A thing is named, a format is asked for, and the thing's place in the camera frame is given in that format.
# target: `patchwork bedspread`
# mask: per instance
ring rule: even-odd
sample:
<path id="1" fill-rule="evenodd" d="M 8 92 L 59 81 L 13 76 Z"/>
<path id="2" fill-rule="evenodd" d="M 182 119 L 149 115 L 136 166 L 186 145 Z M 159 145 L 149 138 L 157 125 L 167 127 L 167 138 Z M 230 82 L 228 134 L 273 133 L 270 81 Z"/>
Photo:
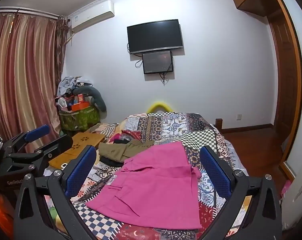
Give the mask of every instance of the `patchwork bedspread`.
<path id="1" fill-rule="evenodd" d="M 84 182 L 78 196 L 71 199 L 79 215 L 93 234 L 102 240 L 110 238 L 118 240 L 196 240 L 199 238 L 225 203 L 225 199 L 221 198 L 215 191 L 210 178 L 200 163 L 199 150 L 201 147 L 209 145 L 219 158 L 224 159 L 232 167 L 224 137 L 218 130 L 207 123 L 201 115 L 192 113 L 136 114 L 129 116 L 119 125 L 105 125 L 105 129 L 107 132 L 101 125 L 96 132 L 107 134 L 107 140 L 112 134 L 121 133 L 122 130 L 130 130 L 141 132 L 142 142 L 146 140 L 155 140 L 155 144 L 182 142 L 190 164 L 198 167 L 202 173 L 201 181 L 198 183 L 202 229 L 170 230 L 138 227 L 113 220 L 91 210 L 85 203 L 97 196 L 108 179 L 119 169 L 99 162 Z M 127 138 L 129 135 L 123 133 L 121 136 Z M 247 205 L 243 205 L 229 235 L 238 230 L 246 209 Z"/>

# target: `baseboard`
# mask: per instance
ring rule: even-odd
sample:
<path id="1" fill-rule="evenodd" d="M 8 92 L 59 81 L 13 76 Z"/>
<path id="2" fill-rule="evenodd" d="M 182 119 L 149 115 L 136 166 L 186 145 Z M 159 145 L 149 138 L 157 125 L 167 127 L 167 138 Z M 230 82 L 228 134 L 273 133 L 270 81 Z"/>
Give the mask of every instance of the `baseboard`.
<path id="1" fill-rule="evenodd" d="M 223 134 L 223 133 L 231 133 L 231 132 L 245 132 L 245 131 L 258 130 L 264 128 L 273 128 L 273 124 L 267 123 L 267 124 L 253 125 L 253 126 L 246 126 L 246 127 L 226 128 L 226 129 L 222 129 L 221 133 Z"/>
<path id="2" fill-rule="evenodd" d="M 293 180 L 295 179 L 295 175 L 293 174 L 293 172 L 289 169 L 289 167 L 287 166 L 287 164 L 285 162 L 280 163 L 280 168 L 281 170 L 284 172 L 284 174 L 286 175 L 286 177 L 293 182 Z"/>

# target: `television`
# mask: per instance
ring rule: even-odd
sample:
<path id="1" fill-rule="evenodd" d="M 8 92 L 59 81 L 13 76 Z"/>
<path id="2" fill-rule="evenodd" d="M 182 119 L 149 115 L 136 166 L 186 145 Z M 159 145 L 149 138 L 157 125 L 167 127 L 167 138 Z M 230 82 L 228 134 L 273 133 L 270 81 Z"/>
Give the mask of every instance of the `television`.
<path id="1" fill-rule="evenodd" d="M 127 27 L 130 54 L 183 48 L 178 20 L 142 23 Z"/>

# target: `curtain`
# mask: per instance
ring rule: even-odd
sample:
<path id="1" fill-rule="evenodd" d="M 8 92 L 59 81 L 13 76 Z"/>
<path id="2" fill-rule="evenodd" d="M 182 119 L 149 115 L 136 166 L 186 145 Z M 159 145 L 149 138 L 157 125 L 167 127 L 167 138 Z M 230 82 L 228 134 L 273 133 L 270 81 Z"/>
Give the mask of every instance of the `curtain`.
<path id="1" fill-rule="evenodd" d="M 59 86 L 65 58 L 66 38 L 69 32 L 67 16 L 60 16 L 55 32 L 55 84 Z"/>
<path id="2" fill-rule="evenodd" d="M 0 14 L 0 136 L 10 139 L 41 125 L 50 134 L 28 147 L 33 151 L 58 137 L 54 105 L 56 21 L 23 14 Z"/>

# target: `wooden floor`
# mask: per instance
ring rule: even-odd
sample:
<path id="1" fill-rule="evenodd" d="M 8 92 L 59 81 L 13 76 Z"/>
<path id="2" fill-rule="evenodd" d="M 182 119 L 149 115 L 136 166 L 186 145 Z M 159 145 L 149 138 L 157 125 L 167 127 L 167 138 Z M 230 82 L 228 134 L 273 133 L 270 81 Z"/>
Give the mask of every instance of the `wooden floor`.
<path id="1" fill-rule="evenodd" d="M 280 194 L 286 177 L 279 169 L 281 143 L 272 128 L 226 133 L 223 135 L 235 148 L 249 176 L 270 174 Z"/>

